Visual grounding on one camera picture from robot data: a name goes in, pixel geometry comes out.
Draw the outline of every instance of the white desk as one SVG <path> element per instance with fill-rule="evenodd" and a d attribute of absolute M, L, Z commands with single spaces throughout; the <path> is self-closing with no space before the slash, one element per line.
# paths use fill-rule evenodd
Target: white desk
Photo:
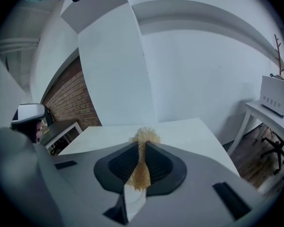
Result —
<path fill-rule="evenodd" d="M 141 126 L 88 127 L 59 155 L 86 152 L 128 142 Z M 223 146 L 200 119 L 156 123 L 149 126 L 156 130 L 162 144 L 210 157 L 239 175 Z"/>
<path fill-rule="evenodd" d="M 46 149 L 50 148 L 58 139 L 64 137 L 67 143 L 70 144 L 69 140 L 65 137 L 65 134 L 72 128 L 76 128 L 79 134 L 82 133 L 77 120 L 61 120 L 54 122 L 52 125 L 47 127 L 49 131 L 46 134 L 42 134 L 40 137 L 40 144 L 44 145 Z"/>
<path fill-rule="evenodd" d="M 238 146 L 239 142 L 242 139 L 243 133 L 247 126 L 250 116 L 258 118 L 261 122 L 267 125 L 272 131 L 274 131 L 282 140 L 284 140 L 284 117 L 281 117 L 277 113 L 265 108 L 259 100 L 253 101 L 246 104 L 247 111 L 242 123 L 242 126 L 239 130 L 239 133 L 227 151 L 228 155 L 231 155 L 235 148 Z"/>

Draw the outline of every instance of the chair leg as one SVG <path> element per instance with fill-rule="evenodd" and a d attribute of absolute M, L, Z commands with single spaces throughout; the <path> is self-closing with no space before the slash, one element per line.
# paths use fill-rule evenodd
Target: chair leg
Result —
<path fill-rule="evenodd" d="M 276 175 L 281 170 L 281 154 L 279 151 L 277 152 L 277 154 L 278 154 L 279 169 L 276 169 L 274 171 L 274 175 Z"/>
<path fill-rule="evenodd" d="M 277 152 L 277 154 L 278 154 L 279 170 L 281 170 L 281 153 Z"/>
<path fill-rule="evenodd" d="M 278 145 L 274 143 L 272 140 L 265 138 L 269 144 L 271 144 L 274 148 L 278 148 Z"/>
<path fill-rule="evenodd" d="M 276 152 L 276 149 L 271 149 L 271 150 L 261 154 L 261 158 L 263 158 L 263 156 L 268 155 L 268 154 L 273 153 L 273 152 Z"/>
<path fill-rule="evenodd" d="M 279 149 L 282 156 L 284 156 L 284 151 L 282 149 Z"/>

